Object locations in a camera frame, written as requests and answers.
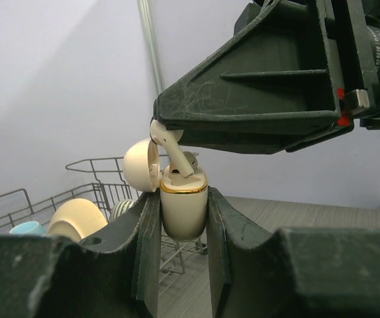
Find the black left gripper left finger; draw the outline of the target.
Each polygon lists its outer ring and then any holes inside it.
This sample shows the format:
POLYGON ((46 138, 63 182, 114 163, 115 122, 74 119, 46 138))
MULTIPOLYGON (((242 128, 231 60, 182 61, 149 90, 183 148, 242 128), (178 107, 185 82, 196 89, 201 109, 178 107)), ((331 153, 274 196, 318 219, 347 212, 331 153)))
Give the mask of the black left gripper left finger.
POLYGON ((0 317, 155 317, 160 242, 158 192, 81 242, 0 235, 0 317))

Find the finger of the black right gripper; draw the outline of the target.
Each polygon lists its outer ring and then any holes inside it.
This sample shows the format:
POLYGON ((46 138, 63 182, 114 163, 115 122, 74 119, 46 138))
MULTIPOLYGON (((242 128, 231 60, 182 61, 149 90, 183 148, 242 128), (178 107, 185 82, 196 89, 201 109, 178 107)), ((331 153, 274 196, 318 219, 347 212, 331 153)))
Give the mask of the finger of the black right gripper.
POLYGON ((239 154, 271 155, 281 151, 296 152, 348 134, 353 129, 353 121, 338 121, 318 131, 299 136, 187 129, 184 131, 179 144, 239 154))
POLYGON ((247 4, 233 37, 158 96, 154 118, 182 129, 337 121, 325 15, 322 1, 247 4))

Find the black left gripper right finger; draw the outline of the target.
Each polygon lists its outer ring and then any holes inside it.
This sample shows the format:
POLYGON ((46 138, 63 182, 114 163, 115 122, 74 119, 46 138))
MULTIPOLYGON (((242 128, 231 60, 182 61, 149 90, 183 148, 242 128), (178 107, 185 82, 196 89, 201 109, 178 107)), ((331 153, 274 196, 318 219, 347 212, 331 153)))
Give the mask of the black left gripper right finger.
POLYGON ((380 229, 269 232, 208 189, 214 317, 380 317, 380 229))

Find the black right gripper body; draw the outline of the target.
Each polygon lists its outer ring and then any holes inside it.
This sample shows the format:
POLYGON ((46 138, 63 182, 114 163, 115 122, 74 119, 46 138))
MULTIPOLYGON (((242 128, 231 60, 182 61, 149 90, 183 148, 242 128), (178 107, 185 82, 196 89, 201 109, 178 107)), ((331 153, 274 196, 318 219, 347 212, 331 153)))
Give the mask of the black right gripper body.
POLYGON ((314 126, 285 110, 289 142, 323 142, 361 127, 380 130, 380 1, 255 1, 234 26, 236 32, 289 32, 300 70, 249 71, 237 79, 274 90, 299 89, 307 97, 314 126))

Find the beige earbud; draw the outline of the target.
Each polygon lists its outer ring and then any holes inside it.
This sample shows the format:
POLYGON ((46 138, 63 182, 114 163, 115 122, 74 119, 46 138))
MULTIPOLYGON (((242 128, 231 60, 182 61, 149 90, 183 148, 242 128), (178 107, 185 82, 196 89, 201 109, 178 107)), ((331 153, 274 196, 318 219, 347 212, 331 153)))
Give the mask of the beige earbud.
POLYGON ((188 178, 193 175, 194 169, 178 144, 183 133, 184 130, 167 130, 165 125, 155 119, 152 119, 150 123, 150 138, 166 150, 171 160, 175 162, 179 173, 184 178, 188 178))
POLYGON ((198 160, 197 160, 197 155, 193 152, 190 152, 190 151, 185 151, 183 154, 185 155, 187 161, 190 163, 192 169, 196 170, 199 166, 198 160))

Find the beige earbud charging case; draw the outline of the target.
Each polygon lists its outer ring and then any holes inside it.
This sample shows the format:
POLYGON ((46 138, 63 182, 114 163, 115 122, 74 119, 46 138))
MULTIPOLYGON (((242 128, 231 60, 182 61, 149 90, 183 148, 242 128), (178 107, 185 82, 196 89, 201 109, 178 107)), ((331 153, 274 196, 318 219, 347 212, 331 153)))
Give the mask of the beige earbud charging case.
POLYGON ((171 161, 160 168, 158 146, 150 139, 131 146, 123 158, 126 181, 138 191, 160 191, 162 223, 166 234, 177 241, 200 237, 207 223, 208 178, 198 166, 184 178, 171 161))

